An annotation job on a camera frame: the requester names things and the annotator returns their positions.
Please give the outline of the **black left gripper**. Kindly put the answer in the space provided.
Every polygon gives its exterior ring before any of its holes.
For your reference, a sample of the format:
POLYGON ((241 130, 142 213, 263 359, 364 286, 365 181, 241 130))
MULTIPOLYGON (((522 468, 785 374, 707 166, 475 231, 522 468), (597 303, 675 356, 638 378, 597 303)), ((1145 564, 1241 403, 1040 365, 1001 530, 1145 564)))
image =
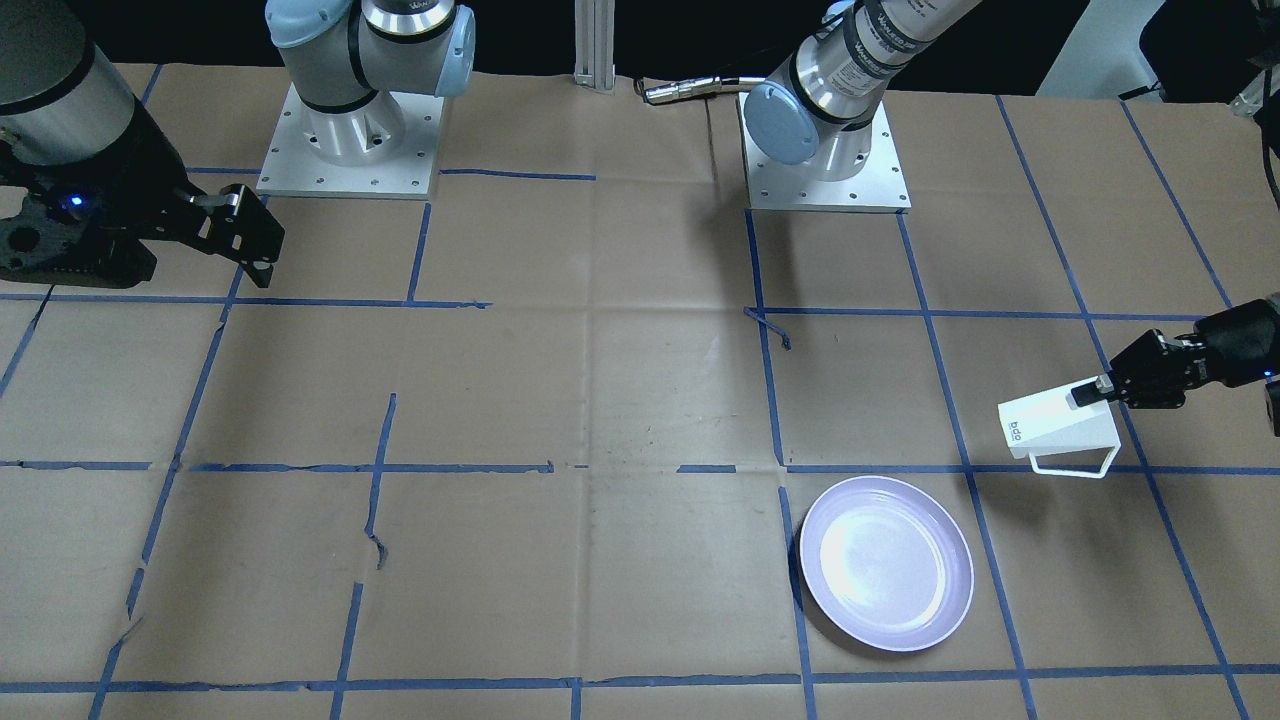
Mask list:
POLYGON ((1277 436, 1277 300, 1257 299, 1201 318, 1187 334, 1170 338, 1147 331, 1111 359, 1107 373, 1073 386, 1070 396, 1074 407, 1119 401, 1130 409, 1179 409, 1188 389, 1262 380, 1277 436))

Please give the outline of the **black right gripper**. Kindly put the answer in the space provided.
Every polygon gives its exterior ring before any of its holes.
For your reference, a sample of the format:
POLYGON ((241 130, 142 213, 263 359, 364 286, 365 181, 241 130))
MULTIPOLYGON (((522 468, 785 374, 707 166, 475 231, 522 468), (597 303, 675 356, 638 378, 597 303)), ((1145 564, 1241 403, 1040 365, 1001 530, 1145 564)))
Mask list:
POLYGON ((205 193, 151 115, 133 109, 122 136, 93 156, 38 167, 3 132, 3 186, 24 188, 1 222, 1 277, 36 284, 128 290, 157 264, 146 240, 183 243, 242 266, 270 287, 284 229, 246 184, 205 193))

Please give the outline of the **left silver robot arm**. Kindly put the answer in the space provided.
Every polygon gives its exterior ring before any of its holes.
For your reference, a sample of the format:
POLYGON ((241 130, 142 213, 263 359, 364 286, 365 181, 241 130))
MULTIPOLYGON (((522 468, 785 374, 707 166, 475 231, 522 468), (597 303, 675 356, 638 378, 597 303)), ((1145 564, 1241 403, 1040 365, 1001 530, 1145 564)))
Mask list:
MULTIPOLYGON (((890 81, 973 9, 970 1, 840 1, 819 28, 742 100, 746 137, 772 161, 818 168, 828 151, 845 159, 828 181, 859 172, 870 126, 890 81)), ((1101 375, 1004 402, 1010 447, 1037 429, 1100 419, 1115 427, 1111 404, 1179 409, 1189 389, 1261 382, 1277 420, 1277 297, 1268 296, 1196 322, 1188 334, 1147 331, 1101 375)))

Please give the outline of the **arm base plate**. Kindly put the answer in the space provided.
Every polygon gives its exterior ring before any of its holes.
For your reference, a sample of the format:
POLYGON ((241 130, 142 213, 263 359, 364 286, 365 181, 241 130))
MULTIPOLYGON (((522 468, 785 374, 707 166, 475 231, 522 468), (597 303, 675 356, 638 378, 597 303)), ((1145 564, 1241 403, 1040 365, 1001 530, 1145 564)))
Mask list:
POLYGON ((788 92, 739 95, 750 206, 777 211, 897 213, 911 206, 883 105, 870 124, 837 131, 788 92))
POLYGON ((353 111, 307 106, 288 90, 256 190, 273 197, 398 199, 433 195, 448 102, 380 92, 353 111))

